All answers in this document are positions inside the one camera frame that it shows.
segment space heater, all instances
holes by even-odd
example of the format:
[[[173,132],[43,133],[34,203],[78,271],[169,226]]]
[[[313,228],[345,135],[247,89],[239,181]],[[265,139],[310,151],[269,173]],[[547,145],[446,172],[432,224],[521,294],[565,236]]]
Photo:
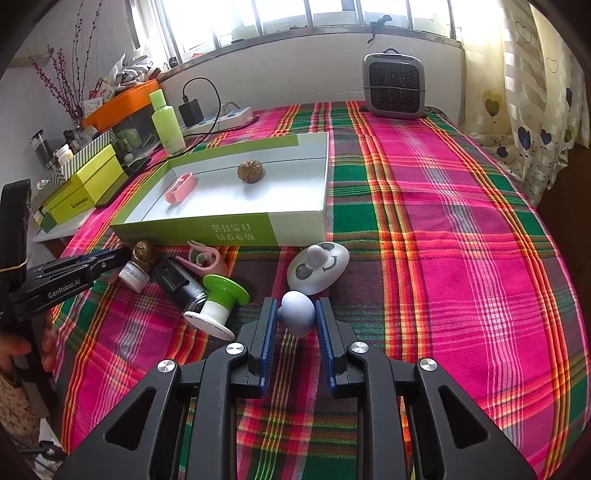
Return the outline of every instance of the space heater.
[[[425,110],[425,71],[421,61],[400,53],[372,53],[363,60],[363,91],[370,113],[417,119]]]

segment orange storage box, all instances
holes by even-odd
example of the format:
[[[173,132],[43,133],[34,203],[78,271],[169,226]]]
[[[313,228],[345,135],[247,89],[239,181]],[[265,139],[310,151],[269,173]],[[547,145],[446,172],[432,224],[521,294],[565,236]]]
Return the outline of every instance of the orange storage box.
[[[137,87],[130,88],[116,95],[82,120],[82,125],[84,128],[93,126],[99,132],[105,132],[138,110],[151,105],[150,93],[158,89],[160,87],[156,80],[149,80]]]

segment heart pattern curtain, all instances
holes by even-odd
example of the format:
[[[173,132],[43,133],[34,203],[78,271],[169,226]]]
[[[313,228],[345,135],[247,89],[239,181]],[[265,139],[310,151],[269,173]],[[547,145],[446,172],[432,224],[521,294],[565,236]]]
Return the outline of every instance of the heart pattern curtain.
[[[533,205],[589,147],[589,106],[579,62],[527,0],[454,0],[466,53],[461,126],[521,186]]]

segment pink plastic clip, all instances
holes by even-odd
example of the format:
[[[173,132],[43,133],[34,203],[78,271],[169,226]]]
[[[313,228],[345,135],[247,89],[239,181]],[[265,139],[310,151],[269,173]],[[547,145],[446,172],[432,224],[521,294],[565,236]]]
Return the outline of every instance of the pink plastic clip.
[[[197,178],[192,173],[186,173],[177,178],[164,194],[168,203],[182,202],[197,186]]]
[[[189,259],[183,257],[176,257],[185,268],[192,271],[199,277],[205,275],[215,274],[225,277],[228,273],[228,266],[221,259],[220,252],[212,247],[200,244],[199,242],[187,242],[191,250],[189,251]]]

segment white wall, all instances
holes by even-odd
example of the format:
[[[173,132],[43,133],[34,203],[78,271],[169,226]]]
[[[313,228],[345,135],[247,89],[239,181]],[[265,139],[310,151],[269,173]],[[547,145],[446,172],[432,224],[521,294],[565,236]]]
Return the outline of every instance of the white wall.
[[[83,36],[87,41],[98,0],[86,0],[86,4]],[[70,58],[79,5],[80,0],[60,0],[41,19],[17,56],[42,53],[49,44],[56,49],[63,48],[67,58]],[[87,84],[90,82],[91,86],[94,86],[99,74],[106,76],[109,73],[123,52],[133,52],[123,0],[103,0],[95,38],[87,73]],[[81,49],[82,55],[84,60],[86,49]],[[44,70],[49,74],[53,68],[48,65]],[[0,105],[0,187],[26,178],[36,183],[43,169],[31,149],[31,136],[42,128],[52,147],[57,148],[65,142],[63,131],[73,127],[72,121],[32,67],[8,69],[4,73],[0,80]],[[53,258],[41,245],[29,243],[28,252],[30,264]]]
[[[222,101],[255,109],[294,103],[361,100],[362,61],[368,53],[396,48],[419,58],[425,68],[426,104],[458,124],[463,107],[463,50],[417,38],[378,35],[368,48],[367,34],[328,34],[291,38],[246,48],[194,66],[162,82],[169,105],[182,103],[187,80],[204,76],[216,84]],[[186,90],[206,113],[217,100],[206,82]]]

